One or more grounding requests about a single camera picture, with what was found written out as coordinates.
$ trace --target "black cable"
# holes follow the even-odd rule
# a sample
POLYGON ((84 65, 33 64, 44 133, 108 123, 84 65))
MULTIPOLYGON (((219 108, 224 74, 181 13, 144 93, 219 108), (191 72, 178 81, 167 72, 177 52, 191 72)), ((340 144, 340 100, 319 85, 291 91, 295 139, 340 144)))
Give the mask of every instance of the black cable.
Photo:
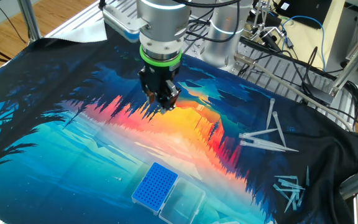
POLYGON ((294 50, 293 48, 291 48, 291 50, 292 50, 292 51, 293 51, 293 53, 295 54, 296 59, 297 59, 297 60, 299 60, 298 56, 296 55, 295 50, 294 50))
MULTIPOLYGON (((293 63, 293 66, 295 67, 296 72, 298 73, 298 75, 299 75, 300 77, 302 77, 302 76, 301 76, 301 73, 299 72, 298 67, 296 66, 295 60, 294 60, 294 58, 292 57, 291 52, 289 52, 289 51, 287 51, 287 50, 281 50, 281 51, 278 51, 278 52, 273 52, 273 53, 271 53, 271 54, 268 54, 268 55, 265 55, 265 56, 261 56, 261 57, 259 57, 259 58, 257 58, 257 59, 254 59, 254 60, 255 60, 255 61, 258 61, 258 60, 260 60, 260 59, 263 59, 263 58, 266 58, 266 57, 269 57, 269 56, 272 56, 272 55, 276 55, 276 54, 279 54, 279 53, 283 53, 283 52, 287 53, 287 54, 290 56, 291 62, 293 63)), ((245 71, 247 71, 247 69, 248 69, 249 67, 250 67, 250 66, 247 65, 246 68, 241 69, 241 70, 239 71, 239 73, 237 74, 237 76, 242 75, 245 71)), ((275 75, 275 76, 281 78, 282 80, 287 81, 288 83, 291 83, 291 84, 294 84, 294 85, 296 85, 296 86, 298 86, 298 87, 301 87, 301 86, 299 86, 298 84, 291 82, 290 80, 286 80, 286 79, 284 79, 284 78, 282 78, 282 77, 280 77, 280 76, 278 76, 278 75, 275 75)))
POLYGON ((309 82, 309 84, 311 85, 311 81, 310 81, 310 78, 309 78, 309 71, 310 71, 310 68, 311 68, 311 65, 313 64, 314 62, 314 59, 316 58, 316 55, 317 55, 317 47, 315 47, 310 55, 310 58, 309 58, 309 61, 308 61, 308 66, 306 68, 306 72, 305 72, 305 77, 307 79, 307 81, 309 82))
POLYGON ((23 40, 22 36, 20 36, 20 34, 19 34, 19 32, 17 31, 16 27, 13 25, 13 23, 11 22, 11 20, 9 19, 9 17, 5 14, 5 12, 3 11, 3 9, 0 8, 0 10, 1 10, 1 12, 5 15, 6 19, 8 19, 8 21, 11 23, 13 29, 15 29, 16 34, 19 36, 20 40, 22 40, 23 43, 26 44, 27 42, 26 42, 25 40, 23 40))
POLYGON ((172 0, 172 1, 175 1, 180 4, 184 4, 186 6, 191 6, 191 7, 212 8, 212 7, 229 6, 234 3, 240 3, 241 0, 232 0, 232 1, 222 2, 222 3, 214 3, 214 4, 200 4, 200 3, 195 3, 195 2, 188 2, 186 0, 172 0))
POLYGON ((340 71, 343 71, 344 69, 341 68, 341 69, 338 69, 338 70, 334 70, 334 71, 330 71, 330 72, 325 72, 325 73, 335 73, 335 72, 340 72, 340 71))
POLYGON ((190 32, 190 31, 186 31, 186 33, 189 34, 189 35, 193 35, 195 37, 199 37, 200 39, 211 41, 211 42, 223 43, 223 42, 227 42, 227 41, 231 40, 236 35, 237 29, 239 27, 239 21, 240 21, 240 1, 237 1, 236 28, 234 28, 234 32, 227 39, 225 39, 225 40, 216 40, 216 39, 210 39, 208 37, 205 37, 205 36, 202 36, 202 35, 199 35, 199 34, 195 34, 195 33, 190 32))
MULTIPOLYGON (((251 70, 251 72, 263 73, 263 71, 258 71, 258 70, 254 70, 254 71, 251 70)), ((287 80, 287 79, 285 79, 285 78, 283 78, 283 77, 280 77, 280 76, 278 76, 278 75, 275 75, 275 74, 273 74, 273 75, 276 76, 276 77, 278 77, 278 78, 280 78, 280 79, 282 79, 282 80, 284 80, 284 81, 286 81, 286 82, 288 82, 288 83, 291 83, 292 85, 295 85, 295 86, 297 86, 297 87, 301 87, 300 85, 298 85, 298 84, 296 84, 296 83, 294 83, 294 82, 292 82, 292 81, 290 81, 290 80, 287 80)))
POLYGON ((103 10, 103 7, 106 5, 106 1, 105 0, 100 0, 99 1, 99 9, 103 10))
MULTIPOLYGON (((257 59, 254 59, 255 61, 258 61, 258 60, 260 60, 260 59, 263 59, 263 58, 266 58, 266 57, 269 57, 269 56, 272 56, 272 55, 274 55, 274 56, 276 56, 276 57, 284 58, 285 60, 290 60, 290 61, 294 64, 294 67, 295 67, 295 70, 296 70, 297 74, 301 77, 300 72, 299 72, 299 70, 297 69, 298 67, 296 66, 296 64, 295 64, 295 62, 294 62, 294 59, 293 59, 293 57, 292 57, 292 55, 291 55, 290 52, 288 52, 288 51, 286 51, 286 50, 281 50, 281 51, 279 51, 279 52, 271 52, 271 50, 266 49, 263 45, 260 45, 260 44, 258 44, 258 43, 253 42, 253 41, 250 41, 250 40, 247 40, 247 39, 244 38, 244 37, 241 37, 241 38, 240 38, 240 42, 241 42, 242 44, 249 45, 249 46, 251 46, 251 47, 253 47, 253 48, 257 49, 257 50, 263 51, 263 52, 269 51, 269 53, 268 53, 267 55, 264 55, 264 56, 261 56, 261 57, 259 57, 259 58, 257 58, 257 59), (284 55, 284 54, 281 54, 281 53, 283 53, 283 52, 287 53, 287 54, 289 55, 289 58, 288 58, 288 56, 286 56, 286 55, 284 55)), ((298 63, 299 63, 300 65, 302 65, 302 66, 305 66, 305 67, 308 66, 308 64, 306 64, 306 63, 304 63, 304 62, 301 62, 301 61, 299 61, 298 63)), ((240 72, 239 72, 237 75, 241 75, 241 74, 244 73, 249 67, 250 67, 249 65, 246 65, 246 66, 243 65, 242 70, 240 70, 240 72)), ((314 69, 313 67, 312 67, 311 70, 313 70, 313 71, 316 72, 317 74, 319 74, 319 75, 321 75, 321 76, 323 76, 323 77, 326 77, 326 78, 328 78, 328 79, 331 79, 331 80, 335 80, 335 77, 332 76, 332 75, 330 75, 329 73, 339 72, 339 71, 332 71, 332 72, 326 73, 326 72, 323 72, 323 71, 321 71, 321 70, 316 70, 316 69, 314 69)), ((355 117, 354 117, 354 118, 355 118, 355 120, 357 120, 357 118, 358 118, 358 87, 357 87, 354 83, 352 83, 352 82, 350 82, 350 81, 347 81, 347 82, 345 83, 345 85, 344 85, 344 88, 352 95, 352 101, 354 101, 354 106, 355 106, 355 117)))
POLYGON ((348 114, 348 113, 346 113, 346 112, 343 112, 343 111, 341 111, 341 110, 339 110, 339 109, 329 107, 329 106, 327 106, 327 108, 330 109, 330 110, 338 111, 338 112, 340 112, 340 113, 342 113, 342 114, 344 114, 344 115, 346 115, 346 116, 352 118, 352 119, 358 124, 358 120, 357 120, 356 118, 354 118, 353 116, 351 116, 350 114, 348 114))
MULTIPOLYGON (((194 19, 194 20, 190 20, 190 21, 189 21, 189 24, 191 24, 191 23, 194 23, 194 24, 191 25, 191 26, 189 26, 189 30, 192 31, 192 32, 197 32, 197 31, 201 30, 202 28, 204 28, 206 25, 209 25, 209 22, 210 22, 210 20, 211 20, 211 18, 212 18, 212 16, 213 16, 213 13, 212 13, 211 16, 207 19, 207 21, 201 21, 200 19, 206 17, 209 13, 211 13, 211 12, 213 12, 213 11, 214 11, 214 8, 212 8, 212 9, 209 10, 206 14, 200 16, 199 18, 194 19), (203 24, 203 25, 202 25, 200 28, 193 29, 194 27, 198 26, 199 24, 203 24)), ((200 40, 200 37, 197 37, 197 38, 195 38, 195 39, 189 39, 188 37, 185 37, 184 39, 187 40, 187 41, 192 42, 192 41, 200 40)))

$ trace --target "clear pipette tip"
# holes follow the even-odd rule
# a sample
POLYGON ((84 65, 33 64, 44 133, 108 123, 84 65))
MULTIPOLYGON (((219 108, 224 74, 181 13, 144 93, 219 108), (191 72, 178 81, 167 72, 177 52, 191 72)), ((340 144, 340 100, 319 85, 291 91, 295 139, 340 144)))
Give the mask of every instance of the clear pipette tip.
POLYGON ((272 119, 272 111, 275 99, 270 99, 270 107, 268 108, 267 120, 266 120, 266 130, 269 128, 270 120, 272 119))
POLYGON ((272 113, 272 115, 273 115, 273 117, 274 117, 274 120, 276 121, 277 129, 278 129, 278 133, 280 134, 281 141, 283 142, 283 145, 286 147, 287 145, 285 144, 284 134, 283 134, 283 131, 282 131, 282 129, 281 129, 280 122, 278 121, 277 112, 274 111, 274 112, 272 113))
POLYGON ((249 142, 246 142, 246 141, 240 141, 240 145, 241 146, 256 147, 256 148, 259 148, 259 149, 266 149, 266 150, 270 150, 270 151, 285 152, 282 149, 277 149, 277 148, 272 147, 272 146, 264 146, 264 145, 261 145, 261 144, 249 143, 249 142))
POLYGON ((266 134, 266 133, 271 133, 277 131, 277 128, 273 128, 273 129, 268 129, 268 130, 263 130, 263 131, 255 131, 253 133, 244 133, 242 134, 242 138, 247 138, 247 137, 251 137, 251 136, 255 136, 255 135, 260 135, 260 134, 266 134))

